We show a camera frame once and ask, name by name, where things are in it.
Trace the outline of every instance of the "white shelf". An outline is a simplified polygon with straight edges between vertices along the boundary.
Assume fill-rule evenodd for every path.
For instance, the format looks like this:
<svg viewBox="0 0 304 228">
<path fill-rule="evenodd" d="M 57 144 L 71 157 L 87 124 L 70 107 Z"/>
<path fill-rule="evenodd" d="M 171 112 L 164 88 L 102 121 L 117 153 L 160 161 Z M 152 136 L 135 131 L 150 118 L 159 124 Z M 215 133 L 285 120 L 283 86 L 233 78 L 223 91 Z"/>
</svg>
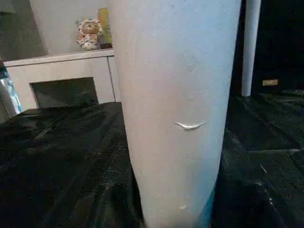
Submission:
<svg viewBox="0 0 304 228">
<path fill-rule="evenodd" d="M 113 49 L 102 49 L 94 51 L 82 51 L 68 54 L 41 56 L 35 58 L 26 58 L 20 60 L 13 60 L 4 62 L 5 67 L 17 67 L 24 65 L 34 65 L 42 63 L 62 62 L 77 59 L 99 58 L 99 57 L 111 57 L 114 56 Z"/>
</svg>

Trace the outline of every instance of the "white cylinder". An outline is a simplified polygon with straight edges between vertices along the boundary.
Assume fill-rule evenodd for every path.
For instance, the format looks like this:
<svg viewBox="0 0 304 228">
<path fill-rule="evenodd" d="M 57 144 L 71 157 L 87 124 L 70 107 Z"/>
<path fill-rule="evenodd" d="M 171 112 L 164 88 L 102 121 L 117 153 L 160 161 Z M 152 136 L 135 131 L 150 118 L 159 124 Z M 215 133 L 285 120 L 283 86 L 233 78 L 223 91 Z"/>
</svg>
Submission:
<svg viewBox="0 0 304 228">
<path fill-rule="evenodd" d="M 256 56 L 257 31 L 261 0 L 246 1 L 245 34 L 243 50 L 242 96 L 251 95 L 253 68 Z"/>
<path fill-rule="evenodd" d="M 240 0 L 109 4 L 128 146 L 146 226 L 207 227 Z"/>
</svg>

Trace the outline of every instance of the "white wall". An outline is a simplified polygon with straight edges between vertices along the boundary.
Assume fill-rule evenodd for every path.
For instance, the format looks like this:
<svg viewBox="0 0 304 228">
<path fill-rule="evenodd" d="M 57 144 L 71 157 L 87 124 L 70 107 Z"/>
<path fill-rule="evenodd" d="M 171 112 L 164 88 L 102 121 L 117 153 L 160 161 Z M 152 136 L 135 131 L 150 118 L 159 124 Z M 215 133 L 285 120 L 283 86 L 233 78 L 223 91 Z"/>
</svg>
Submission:
<svg viewBox="0 0 304 228">
<path fill-rule="evenodd" d="M 107 0 L 30 0 L 42 42 L 49 55 L 80 51 L 76 22 L 96 19 Z"/>
</svg>

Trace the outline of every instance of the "stuffed animal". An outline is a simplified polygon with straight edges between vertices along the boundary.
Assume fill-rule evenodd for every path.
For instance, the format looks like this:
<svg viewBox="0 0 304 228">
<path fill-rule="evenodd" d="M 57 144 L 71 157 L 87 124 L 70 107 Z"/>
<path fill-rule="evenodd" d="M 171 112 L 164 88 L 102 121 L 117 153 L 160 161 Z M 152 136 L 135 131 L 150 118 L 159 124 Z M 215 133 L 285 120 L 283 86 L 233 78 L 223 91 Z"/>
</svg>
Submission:
<svg viewBox="0 0 304 228">
<path fill-rule="evenodd" d="M 85 19 L 78 27 L 76 42 L 84 50 L 95 50 L 98 49 L 98 39 L 102 34 L 103 29 L 97 19 Z"/>
</svg>

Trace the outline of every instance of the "black fabric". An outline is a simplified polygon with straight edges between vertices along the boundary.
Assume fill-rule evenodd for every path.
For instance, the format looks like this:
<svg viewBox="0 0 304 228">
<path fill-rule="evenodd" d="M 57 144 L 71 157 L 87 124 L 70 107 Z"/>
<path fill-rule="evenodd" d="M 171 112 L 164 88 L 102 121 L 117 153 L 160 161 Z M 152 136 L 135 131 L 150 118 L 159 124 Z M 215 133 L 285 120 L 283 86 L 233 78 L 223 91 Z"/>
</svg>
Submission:
<svg viewBox="0 0 304 228">
<path fill-rule="evenodd" d="M 214 228 L 304 225 L 303 110 L 299 93 L 230 99 Z M 27 110 L 0 141 L 1 227 L 143 227 L 120 103 Z"/>
</svg>

